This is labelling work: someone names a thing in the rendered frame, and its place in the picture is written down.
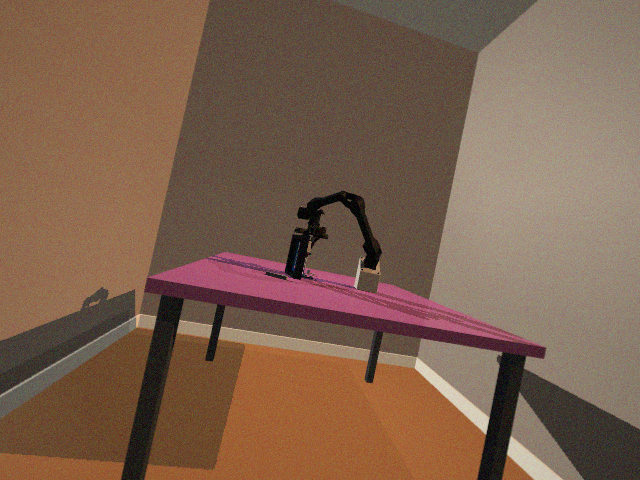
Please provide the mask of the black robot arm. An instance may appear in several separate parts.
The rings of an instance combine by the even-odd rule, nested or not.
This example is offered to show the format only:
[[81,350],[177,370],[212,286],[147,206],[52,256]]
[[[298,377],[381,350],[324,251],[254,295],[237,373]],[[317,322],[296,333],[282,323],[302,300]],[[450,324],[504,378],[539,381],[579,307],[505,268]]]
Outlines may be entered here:
[[[347,199],[351,200],[348,201]],[[366,257],[364,259],[364,267],[376,270],[376,266],[379,262],[379,257],[382,254],[379,242],[373,237],[371,228],[369,226],[366,214],[365,214],[365,202],[363,197],[357,196],[346,191],[340,191],[338,193],[320,198],[313,198],[307,203],[307,208],[299,207],[297,217],[299,219],[314,220],[320,222],[321,214],[325,214],[322,209],[318,210],[322,206],[342,202],[342,204],[349,208],[353,215],[356,216],[359,223],[361,232],[363,234],[365,243],[363,244]],[[316,226],[312,223],[309,231],[313,231],[316,234],[322,235],[326,233],[326,227]]]

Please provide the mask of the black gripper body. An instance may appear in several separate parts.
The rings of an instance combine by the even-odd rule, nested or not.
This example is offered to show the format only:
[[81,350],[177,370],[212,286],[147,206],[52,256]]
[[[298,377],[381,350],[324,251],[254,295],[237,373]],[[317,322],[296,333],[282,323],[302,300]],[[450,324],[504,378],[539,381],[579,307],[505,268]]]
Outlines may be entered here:
[[[314,232],[313,232],[313,231],[309,231],[310,226],[312,225],[312,223],[315,223],[315,225],[316,225],[316,226],[317,226],[317,225],[318,225],[318,226],[320,226],[320,224],[319,224],[319,222],[318,222],[318,221],[309,220],[309,222],[307,223],[307,224],[308,224],[308,228],[307,228],[306,230],[305,230],[305,229],[303,229],[303,228],[298,228],[298,227],[296,227],[296,228],[295,228],[295,230],[294,230],[294,232],[296,232],[296,233],[302,233],[303,235],[307,235],[307,236],[309,236],[309,235],[313,235],[313,237],[316,237],[316,238],[328,239],[328,234],[324,234],[324,233],[323,233],[322,235],[320,235],[320,234],[316,234],[316,233],[314,234]],[[310,232],[311,232],[311,233],[310,233]]]

